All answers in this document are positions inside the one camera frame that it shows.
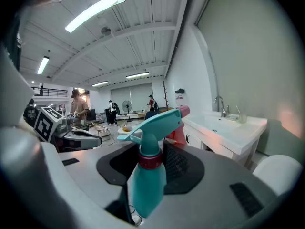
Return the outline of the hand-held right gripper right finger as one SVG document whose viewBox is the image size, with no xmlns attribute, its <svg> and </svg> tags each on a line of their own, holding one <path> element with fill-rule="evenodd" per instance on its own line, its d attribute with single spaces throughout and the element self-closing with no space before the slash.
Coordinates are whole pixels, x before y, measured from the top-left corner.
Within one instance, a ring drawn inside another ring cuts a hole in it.
<svg viewBox="0 0 305 229">
<path fill-rule="evenodd" d="M 168 141 L 163 142 L 163 164 L 166 171 L 165 195 L 186 194 L 204 177 L 203 162 Z"/>
</svg>

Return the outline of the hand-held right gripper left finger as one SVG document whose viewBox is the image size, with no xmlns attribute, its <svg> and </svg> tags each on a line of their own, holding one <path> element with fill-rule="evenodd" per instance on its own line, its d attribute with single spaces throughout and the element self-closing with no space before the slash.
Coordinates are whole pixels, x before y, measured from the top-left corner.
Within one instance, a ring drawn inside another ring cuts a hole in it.
<svg viewBox="0 0 305 229">
<path fill-rule="evenodd" d="M 130 143 L 101 157 L 98 173 L 111 185 L 126 185 L 139 160 L 139 145 Z"/>
</svg>

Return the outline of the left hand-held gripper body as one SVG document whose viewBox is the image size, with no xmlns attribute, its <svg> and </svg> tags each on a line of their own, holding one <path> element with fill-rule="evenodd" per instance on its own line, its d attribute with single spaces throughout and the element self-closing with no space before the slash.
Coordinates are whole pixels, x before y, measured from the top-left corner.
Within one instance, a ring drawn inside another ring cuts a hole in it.
<svg viewBox="0 0 305 229">
<path fill-rule="evenodd" d="M 64 117 L 50 107 L 40 109 L 34 131 L 44 142 L 55 146 L 58 152 L 72 152 L 97 148 L 102 139 L 91 134 L 88 125 L 74 126 L 79 121 L 75 117 Z"/>
</svg>

